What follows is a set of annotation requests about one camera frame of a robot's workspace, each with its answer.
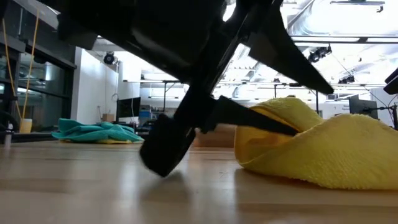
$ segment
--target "cardboard box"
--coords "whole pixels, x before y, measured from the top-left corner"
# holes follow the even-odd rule
[[[114,121],[114,114],[103,114],[102,121],[113,122]]]

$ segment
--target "camera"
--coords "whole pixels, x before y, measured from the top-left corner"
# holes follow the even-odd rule
[[[114,56],[114,52],[107,52],[104,57],[104,63],[107,65],[114,65],[118,62],[118,58]]]
[[[331,47],[319,47],[316,50],[310,52],[310,56],[308,56],[308,61],[311,63],[317,63],[321,58],[326,57],[328,54],[331,54]]]

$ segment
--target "wooden table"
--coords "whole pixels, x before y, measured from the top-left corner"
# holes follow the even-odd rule
[[[263,177],[228,151],[192,151],[160,179],[138,148],[13,144],[1,151],[0,223],[398,223],[398,192]]]

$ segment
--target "teal towel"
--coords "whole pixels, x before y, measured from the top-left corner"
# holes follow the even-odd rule
[[[52,132],[51,135],[60,140],[76,142],[92,142],[107,139],[116,141],[130,140],[132,142],[143,140],[140,136],[134,134],[134,129],[109,122],[85,125],[75,120],[60,118],[58,128],[60,132]]]

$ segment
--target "yellow cloth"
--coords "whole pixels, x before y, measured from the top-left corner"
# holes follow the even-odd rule
[[[277,98],[252,109],[300,134],[237,127],[235,155],[245,169],[331,189],[398,189],[398,132],[380,121],[358,114],[324,121],[296,98]]]
[[[66,142],[66,143],[73,142],[71,140],[63,140],[63,139],[60,140],[60,141],[61,142]],[[130,140],[118,141],[118,140],[113,140],[113,139],[104,139],[104,140],[97,140],[97,141],[87,142],[87,143],[97,143],[97,144],[132,144],[133,142],[130,141]]]

